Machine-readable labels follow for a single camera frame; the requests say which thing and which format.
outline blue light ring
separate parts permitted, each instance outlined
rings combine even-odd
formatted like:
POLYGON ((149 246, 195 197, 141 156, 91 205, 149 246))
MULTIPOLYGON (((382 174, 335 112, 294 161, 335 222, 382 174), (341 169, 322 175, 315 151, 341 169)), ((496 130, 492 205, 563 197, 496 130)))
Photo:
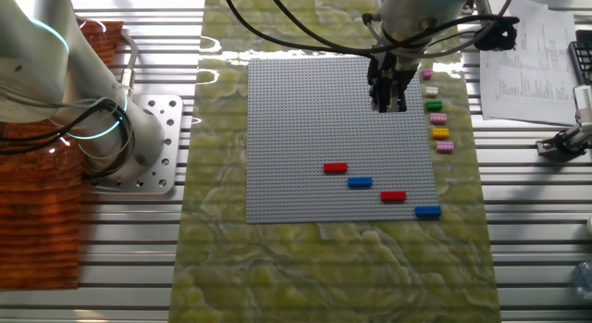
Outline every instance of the blue light ring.
MULTIPOLYGON (((127 111, 128 110, 128 95, 126 93, 124 93, 125 95, 125 104, 123 105, 123 111, 127 111)), ((120 121, 117 121, 116 123, 113 124, 113 126, 105 131, 103 131, 102 133, 98 133, 95 134, 93 136, 90 137, 79 137, 79 136, 75 136, 73 134, 68 134, 70 137, 75 138, 75 139, 80 139, 80 140, 92 140, 92 139, 97 139, 97 138, 101 138, 103 136, 105 136, 106 134, 109 134, 112 130, 114 130, 117 125, 119 125, 120 121)))
POLYGON ((31 17, 28 17, 28 18, 35 26, 51 32, 61 43, 64 44, 64 46, 66 47, 66 51, 68 51, 68 55, 70 54, 70 47, 68 46, 68 42, 66 42, 66 39, 62 35, 60 35, 59 32, 57 32, 55 29, 49 27, 48 25, 44 24, 43 22, 39 21, 36 18, 31 18, 31 17))

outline yellow lego brick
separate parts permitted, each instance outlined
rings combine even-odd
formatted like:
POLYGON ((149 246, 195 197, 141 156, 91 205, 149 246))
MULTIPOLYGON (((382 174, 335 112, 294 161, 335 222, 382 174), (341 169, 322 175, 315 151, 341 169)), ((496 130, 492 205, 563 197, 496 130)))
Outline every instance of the yellow lego brick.
POLYGON ((432 130, 432 139, 434 140, 444 140, 450 137, 450 132, 448 129, 433 129, 432 130))

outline lego brick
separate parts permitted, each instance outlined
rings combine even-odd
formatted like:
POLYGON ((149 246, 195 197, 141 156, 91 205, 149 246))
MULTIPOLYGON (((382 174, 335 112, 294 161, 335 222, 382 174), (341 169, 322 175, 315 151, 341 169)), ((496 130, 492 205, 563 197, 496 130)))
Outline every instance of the lego brick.
POLYGON ((424 69, 422 76, 424 77, 424 80, 432 79, 432 70, 431 69, 424 69))
POLYGON ((348 171, 348 164, 347 163, 325 163, 323 165, 323 171, 326 174, 340 174, 346 173, 348 171))
POLYGON ((440 111, 442 110, 442 101, 427 101, 425 109, 427 111, 440 111))
POLYGON ((383 202, 404 202, 407 199, 406 192, 382 192, 380 200, 383 202))
POLYGON ((444 125, 446 124, 446 114, 442 114, 442 113, 432 113, 429 114, 429 122, 434 124, 434 125, 444 125))
POLYGON ((437 142, 436 143, 436 152, 440 154, 450 154, 454 151, 454 143, 453 142, 437 142))
POLYGON ((425 87, 425 96, 427 96, 427 97, 438 96, 438 87, 425 87))
POLYGON ((372 186, 372 178, 348 178, 348 186, 350 188, 370 188, 372 186))
POLYGON ((415 208, 415 216, 418 218, 422 217, 440 217, 442 215, 442 209, 440 206, 417 206, 415 208))
POLYGON ((448 129, 433 129, 432 130, 432 139, 435 140, 446 140, 450 137, 450 132, 448 129))

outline metal bracket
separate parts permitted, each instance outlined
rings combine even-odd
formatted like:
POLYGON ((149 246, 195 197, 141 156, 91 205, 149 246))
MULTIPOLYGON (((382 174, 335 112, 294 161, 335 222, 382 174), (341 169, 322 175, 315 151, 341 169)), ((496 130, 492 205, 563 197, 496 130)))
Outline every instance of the metal bracket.
POLYGON ((165 131, 163 151, 158 160, 142 174, 128 179, 90 180, 92 193, 165 194, 173 189, 177 175, 177 155, 183 101, 176 95, 134 95, 136 105, 152 112, 165 131))

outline white paper sheet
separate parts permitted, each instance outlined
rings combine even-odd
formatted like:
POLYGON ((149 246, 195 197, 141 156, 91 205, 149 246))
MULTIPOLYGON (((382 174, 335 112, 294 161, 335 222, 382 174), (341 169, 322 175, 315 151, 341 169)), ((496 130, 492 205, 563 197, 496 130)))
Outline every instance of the white paper sheet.
POLYGON ((574 16, 528 0, 513 0, 509 10, 520 18, 516 50, 481 52, 483 117, 573 125, 574 16))

